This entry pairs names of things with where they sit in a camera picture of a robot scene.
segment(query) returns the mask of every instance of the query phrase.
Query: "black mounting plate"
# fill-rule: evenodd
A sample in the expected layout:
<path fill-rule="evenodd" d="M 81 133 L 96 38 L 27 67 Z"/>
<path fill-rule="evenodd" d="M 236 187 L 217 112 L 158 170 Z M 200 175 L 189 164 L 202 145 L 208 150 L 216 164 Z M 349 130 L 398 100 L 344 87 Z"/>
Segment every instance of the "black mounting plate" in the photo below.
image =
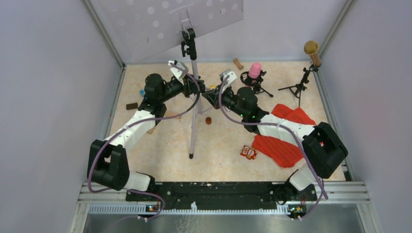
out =
<path fill-rule="evenodd" d="M 199 210 L 256 210 L 276 209 L 276 190 L 282 186 L 272 182 L 162 182 L 152 186 L 150 192 L 165 200 L 167 210 L 190 209 L 193 202 Z M 312 194 L 314 190 L 314 185 L 309 185 L 299 192 L 296 201 L 300 201 L 302 195 L 306 201 L 317 200 L 316 194 Z M 157 199 L 128 192 L 126 201 Z"/>

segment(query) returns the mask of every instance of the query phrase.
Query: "white wall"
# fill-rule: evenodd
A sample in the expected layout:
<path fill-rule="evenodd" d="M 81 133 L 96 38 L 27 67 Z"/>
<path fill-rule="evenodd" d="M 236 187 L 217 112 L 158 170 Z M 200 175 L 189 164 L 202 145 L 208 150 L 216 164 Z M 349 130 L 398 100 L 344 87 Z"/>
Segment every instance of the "white wall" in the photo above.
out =
<path fill-rule="evenodd" d="M 357 1 L 322 60 L 322 76 L 383 232 L 411 232 L 412 2 Z"/>
<path fill-rule="evenodd" d="M 320 44 L 346 0 L 244 0 L 244 20 L 199 37 L 199 61 L 307 60 L 303 45 Z M 180 59 L 180 46 L 142 63 Z"/>
<path fill-rule="evenodd" d="M 67 232 L 120 69 L 80 0 L 0 2 L 0 232 Z"/>

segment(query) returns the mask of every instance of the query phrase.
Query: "wooden block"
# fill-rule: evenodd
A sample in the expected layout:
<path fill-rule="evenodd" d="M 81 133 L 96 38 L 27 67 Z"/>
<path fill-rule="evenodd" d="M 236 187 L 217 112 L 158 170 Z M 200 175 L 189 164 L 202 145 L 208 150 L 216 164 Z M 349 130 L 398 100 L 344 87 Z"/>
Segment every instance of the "wooden block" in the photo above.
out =
<path fill-rule="evenodd" d="M 244 68 L 244 66 L 239 62 L 238 58 L 233 59 L 233 63 L 235 63 L 236 67 L 241 70 Z"/>
<path fill-rule="evenodd" d="M 155 131 L 155 128 L 153 127 L 153 128 L 151 128 L 151 129 L 149 129 L 146 133 L 148 133 L 148 134 L 152 134 L 153 133 L 153 131 Z"/>
<path fill-rule="evenodd" d="M 139 107 L 139 104 L 138 104 L 138 103 L 126 104 L 126 110 L 137 109 L 138 107 Z"/>
<path fill-rule="evenodd" d="M 178 114 L 178 113 L 171 112 L 171 111 L 166 111 L 166 112 L 165 112 L 165 117 L 172 117 L 172 116 L 177 115 L 177 114 Z M 181 118 L 181 116 L 178 116 L 178 117 L 175 117 L 175 118 L 173 118 L 173 119 L 180 120 L 180 118 Z"/>

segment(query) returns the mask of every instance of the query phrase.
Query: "pink microphone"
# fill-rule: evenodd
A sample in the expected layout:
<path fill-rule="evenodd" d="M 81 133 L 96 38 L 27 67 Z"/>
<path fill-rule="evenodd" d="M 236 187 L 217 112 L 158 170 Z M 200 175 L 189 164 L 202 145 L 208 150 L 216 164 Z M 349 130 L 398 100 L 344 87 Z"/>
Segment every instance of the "pink microphone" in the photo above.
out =
<path fill-rule="evenodd" d="M 260 75 L 260 71 L 262 70 L 262 64 L 259 62 L 254 62 L 252 66 L 249 69 L 248 76 L 252 79 L 256 79 Z"/>

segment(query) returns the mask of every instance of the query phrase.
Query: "gold cylinder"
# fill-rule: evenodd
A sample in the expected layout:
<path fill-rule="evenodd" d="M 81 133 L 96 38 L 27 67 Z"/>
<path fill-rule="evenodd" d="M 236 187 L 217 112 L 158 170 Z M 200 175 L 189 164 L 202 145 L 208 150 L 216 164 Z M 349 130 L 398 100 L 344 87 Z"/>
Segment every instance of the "gold cylinder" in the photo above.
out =
<path fill-rule="evenodd" d="M 316 43 L 316 41 L 310 40 L 306 42 L 303 50 L 305 51 L 307 55 L 309 55 L 315 67 L 321 66 L 322 62 L 321 62 L 321 58 L 319 57 L 319 53 L 318 53 L 319 45 L 318 43 Z"/>

